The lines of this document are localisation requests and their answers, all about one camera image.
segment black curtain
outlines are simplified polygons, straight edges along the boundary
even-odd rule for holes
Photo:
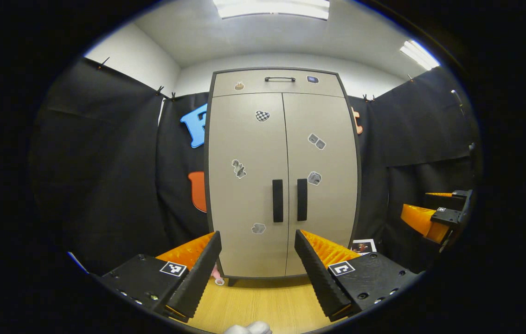
[[[193,205],[188,178],[189,173],[204,171],[204,146],[191,147],[191,133],[180,121],[182,116],[206,104],[208,96],[209,93],[198,93],[168,100],[160,118],[156,181],[165,229],[173,247],[210,232],[207,214]]]
[[[63,245],[102,275],[170,249],[155,190],[162,96],[89,59],[58,78],[34,123],[30,178]]]
[[[366,124],[359,136],[363,177],[356,238],[373,238],[390,259],[426,270],[439,245],[401,220],[401,210],[403,204],[422,206],[424,193],[475,187],[469,145],[479,138],[464,90],[437,67],[373,101],[350,97],[350,103]]]

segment white wall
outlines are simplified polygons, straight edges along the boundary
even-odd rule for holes
[[[106,37],[85,54],[86,58],[127,74],[153,89],[164,86],[170,96],[180,74],[180,66],[142,29],[133,23]]]
[[[406,80],[376,68],[342,59],[301,53],[257,53],[255,55],[214,59],[183,68],[176,84],[176,96],[210,90],[212,73],[219,70],[255,66],[302,67],[337,72],[350,96],[371,99],[394,89]]]

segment gray sticker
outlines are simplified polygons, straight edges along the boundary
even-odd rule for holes
[[[263,232],[265,232],[265,224],[254,223],[250,230],[254,234],[263,234]]]
[[[234,167],[234,174],[236,174],[237,178],[242,178],[246,176],[246,171],[244,171],[244,166],[240,163],[240,161],[234,159],[232,160],[232,167]]]
[[[323,148],[325,148],[325,142],[319,139],[319,141],[316,142],[316,147],[319,150],[322,150]]]
[[[321,174],[317,172],[310,172],[308,175],[308,182],[314,186],[318,186],[321,183],[322,177]]]
[[[316,141],[319,139],[319,137],[316,137],[314,133],[311,133],[310,136],[308,136],[308,141],[315,144]]]

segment orange soft pad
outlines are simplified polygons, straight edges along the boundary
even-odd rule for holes
[[[171,249],[164,254],[157,256],[156,258],[162,261],[170,261],[178,264],[187,266],[187,269],[193,269],[195,262],[207,246],[207,243],[210,242],[214,232],[199,237],[197,239],[191,240],[186,244],[176,247],[176,249]]]
[[[425,237],[430,231],[432,226],[430,218],[435,212],[436,210],[404,204],[401,211],[401,220]]]
[[[360,256],[360,254],[346,249],[346,247],[336,244],[333,241],[329,241],[304,230],[301,230],[301,232],[316,252],[316,255],[321,259],[325,268],[328,268],[330,264],[352,260],[352,258]]]
[[[426,193],[426,195],[452,197],[452,193]]]
[[[449,227],[430,220],[435,212],[436,210],[426,209],[425,207],[404,204],[401,211],[401,220],[420,232],[425,238],[441,243]]]
[[[203,212],[207,212],[205,205],[205,173],[193,172],[189,173],[189,180],[191,180],[191,199],[193,205]]]

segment white object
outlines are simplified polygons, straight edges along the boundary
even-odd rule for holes
[[[272,334],[269,325],[263,321],[255,321],[246,327],[234,325],[224,331],[223,334]]]
[[[399,50],[416,61],[416,63],[420,64],[420,66],[425,68],[427,71],[430,71],[432,68],[441,65],[436,61],[436,59],[434,59],[432,55],[430,55],[428,51],[426,51],[426,49],[424,49],[424,47],[414,40],[409,42],[406,41]]]
[[[285,13],[316,19],[329,18],[327,0],[214,0],[221,18],[241,15]]]

